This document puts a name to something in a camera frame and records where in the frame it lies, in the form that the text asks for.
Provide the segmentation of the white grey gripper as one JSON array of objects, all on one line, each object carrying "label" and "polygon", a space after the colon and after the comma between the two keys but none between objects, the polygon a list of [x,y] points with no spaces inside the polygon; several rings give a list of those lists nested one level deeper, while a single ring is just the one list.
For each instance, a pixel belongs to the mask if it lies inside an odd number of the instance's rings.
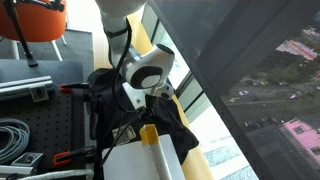
[{"label": "white grey gripper", "polygon": [[145,93],[143,90],[134,89],[129,83],[125,82],[122,84],[132,106],[135,110],[145,107]]}]

